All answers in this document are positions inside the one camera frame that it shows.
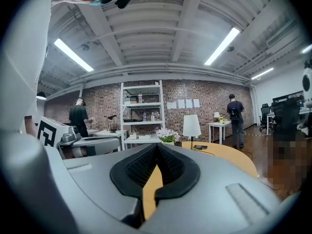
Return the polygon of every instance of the black t-shirt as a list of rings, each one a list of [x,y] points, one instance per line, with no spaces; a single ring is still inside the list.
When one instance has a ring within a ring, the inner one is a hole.
[[[231,101],[231,102],[228,104],[227,112],[230,113],[230,112],[232,111],[233,108],[237,108],[239,117],[240,117],[240,119],[242,120],[242,119],[243,119],[243,117],[242,117],[242,111],[244,110],[243,104],[242,104],[240,101],[238,101],[238,100]]]
[[[84,120],[88,119],[87,111],[84,106],[76,105],[69,111],[69,120],[72,126],[77,126],[81,137],[88,137],[88,131]]]

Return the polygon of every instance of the smartphone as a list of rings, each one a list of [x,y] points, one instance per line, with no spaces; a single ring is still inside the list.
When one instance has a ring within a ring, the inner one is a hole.
[[[196,149],[207,149],[208,146],[195,145],[194,148],[196,148]]]

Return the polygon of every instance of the white machine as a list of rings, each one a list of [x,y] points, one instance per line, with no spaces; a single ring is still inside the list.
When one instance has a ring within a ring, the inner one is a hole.
[[[312,81],[312,66],[311,66],[311,60],[310,60],[310,62],[307,62],[307,61],[305,62],[303,78],[302,78],[304,104],[305,104],[305,107],[307,108],[312,107],[311,81]]]
[[[72,148],[74,157],[84,157],[81,148],[86,148],[88,156],[120,151],[118,137],[85,137],[82,138],[76,126],[67,126],[56,120],[41,117],[38,124],[37,138],[44,146],[58,149],[64,159],[62,147]]]

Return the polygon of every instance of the bottle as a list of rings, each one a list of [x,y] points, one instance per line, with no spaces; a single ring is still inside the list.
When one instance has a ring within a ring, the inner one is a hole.
[[[138,102],[139,103],[143,103],[142,98],[143,98],[143,94],[141,92],[139,92],[139,94],[138,94]]]

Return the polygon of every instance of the man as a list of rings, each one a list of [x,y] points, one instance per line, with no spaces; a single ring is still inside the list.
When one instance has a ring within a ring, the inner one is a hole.
[[[0,129],[36,135],[31,115],[43,66],[51,6],[60,2],[91,3],[99,0],[26,0],[16,12],[0,47]]]
[[[73,106],[69,112],[70,124],[78,128],[81,137],[89,137],[85,123],[91,123],[94,121],[93,117],[88,119],[85,105],[84,99],[78,98],[76,105]]]
[[[230,103],[227,107],[227,112],[230,114],[232,121],[232,143],[233,147],[237,149],[237,137],[239,136],[239,148],[244,147],[244,120],[242,111],[244,110],[243,104],[235,99],[235,95],[230,94]]]

